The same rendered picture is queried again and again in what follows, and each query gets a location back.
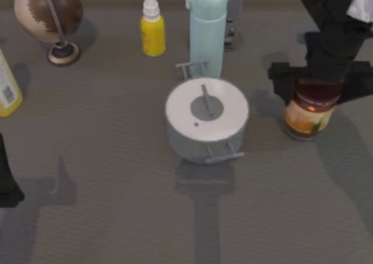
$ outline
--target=white bottle cap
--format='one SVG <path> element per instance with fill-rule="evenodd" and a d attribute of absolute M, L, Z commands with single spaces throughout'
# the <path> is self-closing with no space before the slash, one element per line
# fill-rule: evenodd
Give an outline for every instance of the white bottle cap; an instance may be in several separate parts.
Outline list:
<path fill-rule="evenodd" d="M 160 16 L 160 9 L 157 0 L 145 0 L 143 13 L 145 20 L 157 21 Z"/>

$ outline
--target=gray table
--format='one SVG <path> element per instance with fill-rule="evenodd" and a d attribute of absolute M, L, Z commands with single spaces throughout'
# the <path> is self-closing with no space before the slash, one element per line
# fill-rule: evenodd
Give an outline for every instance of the gray table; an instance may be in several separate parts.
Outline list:
<path fill-rule="evenodd" d="M 308 16 L 244 15 L 245 45 L 226 55 L 223 76 L 251 102 L 247 155 L 201 170 L 166 139 L 188 14 L 164 15 L 168 50 L 153 59 L 141 51 L 139 13 L 88 10 L 72 38 L 82 58 L 59 69 L 0 12 L 0 44 L 25 93 L 0 130 L 27 197 L 0 210 L 0 262 L 372 263 L 373 99 L 340 107 L 316 141 L 295 142 L 266 77 L 271 60 L 304 64 L 295 37 Z"/>

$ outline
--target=globe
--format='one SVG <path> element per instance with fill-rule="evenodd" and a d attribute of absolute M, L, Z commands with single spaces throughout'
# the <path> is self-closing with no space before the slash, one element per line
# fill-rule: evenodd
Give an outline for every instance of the globe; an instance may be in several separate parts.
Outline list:
<path fill-rule="evenodd" d="M 52 0 L 62 32 L 76 32 L 83 19 L 81 0 Z M 60 37 L 47 0 L 15 0 L 14 10 L 25 31 L 37 40 L 58 43 Z"/>

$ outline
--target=yellow bottle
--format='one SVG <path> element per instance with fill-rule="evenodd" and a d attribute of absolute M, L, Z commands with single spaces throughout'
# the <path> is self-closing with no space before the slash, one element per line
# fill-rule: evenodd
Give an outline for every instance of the yellow bottle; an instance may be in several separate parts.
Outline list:
<path fill-rule="evenodd" d="M 22 93 L 0 50 L 0 117 L 8 117 L 22 103 Z"/>
<path fill-rule="evenodd" d="M 157 0 L 145 0 L 141 19 L 142 46 L 146 55 L 156 57 L 166 50 L 166 28 Z"/>

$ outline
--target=glass jar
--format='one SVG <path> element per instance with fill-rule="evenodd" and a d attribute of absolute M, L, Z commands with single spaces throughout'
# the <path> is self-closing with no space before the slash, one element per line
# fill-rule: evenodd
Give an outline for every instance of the glass jar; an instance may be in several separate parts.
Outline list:
<path fill-rule="evenodd" d="M 314 79 L 299 79 L 293 100 L 286 107 L 284 117 L 288 133 L 301 140 L 314 138 L 328 125 L 343 82 L 322 83 Z"/>

